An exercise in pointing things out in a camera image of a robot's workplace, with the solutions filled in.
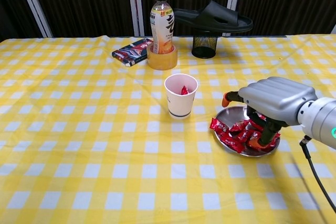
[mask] black mesh pencil holder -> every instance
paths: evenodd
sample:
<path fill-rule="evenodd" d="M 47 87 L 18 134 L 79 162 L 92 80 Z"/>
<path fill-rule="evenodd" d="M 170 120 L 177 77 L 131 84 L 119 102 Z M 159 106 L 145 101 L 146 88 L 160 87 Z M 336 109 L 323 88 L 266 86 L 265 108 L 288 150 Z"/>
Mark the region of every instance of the black mesh pencil holder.
<path fill-rule="evenodd" d="M 193 49 L 191 53 L 201 59 L 209 59 L 216 55 L 217 39 L 222 34 L 211 31 L 193 30 Z"/>

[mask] metal plate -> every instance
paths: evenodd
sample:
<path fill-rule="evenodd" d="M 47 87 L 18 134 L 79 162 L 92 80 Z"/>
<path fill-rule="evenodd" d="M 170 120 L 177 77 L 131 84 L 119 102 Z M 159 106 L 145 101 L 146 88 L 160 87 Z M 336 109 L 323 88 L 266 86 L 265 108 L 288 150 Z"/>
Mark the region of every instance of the metal plate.
<path fill-rule="evenodd" d="M 248 120 L 249 117 L 246 114 L 246 107 L 243 106 L 233 106 L 233 107 L 228 107 L 220 111 L 217 115 L 216 118 L 220 120 L 221 122 L 225 123 L 228 127 L 232 127 L 235 123 L 241 121 L 241 120 Z M 215 132 L 215 135 L 217 137 L 218 142 L 225 147 L 226 150 L 236 153 L 242 156 L 247 156 L 247 157 L 261 157 L 264 155 L 271 154 L 276 150 L 276 148 L 279 146 L 280 139 L 277 141 L 276 145 L 274 148 L 269 150 L 268 152 L 264 151 L 258 151 L 254 150 L 252 148 L 245 148 L 241 153 L 237 153 L 235 150 L 231 149 L 228 145 L 223 143 L 222 141 L 219 140 L 219 136 Z"/>

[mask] yellow checkered tablecloth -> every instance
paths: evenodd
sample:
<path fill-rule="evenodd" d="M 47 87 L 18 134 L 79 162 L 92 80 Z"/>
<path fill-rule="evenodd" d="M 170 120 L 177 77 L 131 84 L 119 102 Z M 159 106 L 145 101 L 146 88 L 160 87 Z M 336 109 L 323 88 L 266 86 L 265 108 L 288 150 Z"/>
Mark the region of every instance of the yellow checkered tablecloth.
<path fill-rule="evenodd" d="M 0 223 L 335 223 L 298 144 L 282 130 L 274 155 L 223 150 L 208 130 L 225 91 L 268 76 L 336 97 L 336 36 L 220 38 L 217 55 L 131 68 L 111 52 L 137 38 L 0 43 Z M 192 115 L 167 112 L 164 79 L 200 83 Z M 308 144 L 336 202 L 336 154 Z"/>

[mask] black slipper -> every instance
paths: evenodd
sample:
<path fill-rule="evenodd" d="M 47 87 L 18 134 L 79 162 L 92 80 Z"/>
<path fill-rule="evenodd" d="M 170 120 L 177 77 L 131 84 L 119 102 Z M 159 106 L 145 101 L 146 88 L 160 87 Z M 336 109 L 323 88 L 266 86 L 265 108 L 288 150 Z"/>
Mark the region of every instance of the black slipper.
<path fill-rule="evenodd" d="M 215 1 L 201 10 L 174 9 L 175 21 L 193 28 L 219 33 L 241 33 L 253 28 L 250 18 L 240 16 Z"/>

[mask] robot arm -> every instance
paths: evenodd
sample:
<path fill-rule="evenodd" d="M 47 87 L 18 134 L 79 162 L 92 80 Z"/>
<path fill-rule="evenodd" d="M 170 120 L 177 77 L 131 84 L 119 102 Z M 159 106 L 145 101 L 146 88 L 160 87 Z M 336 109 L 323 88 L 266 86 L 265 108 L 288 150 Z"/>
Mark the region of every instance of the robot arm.
<path fill-rule="evenodd" d="M 267 145 L 281 127 L 301 125 L 306 135 L 336 149 L 336 99 L 318 99 L 310 86 L 270 77 L 225 94 L 223 106 L 230 101 L 246 103 L 247 115 L 264 127 L 260 145 Z"/>

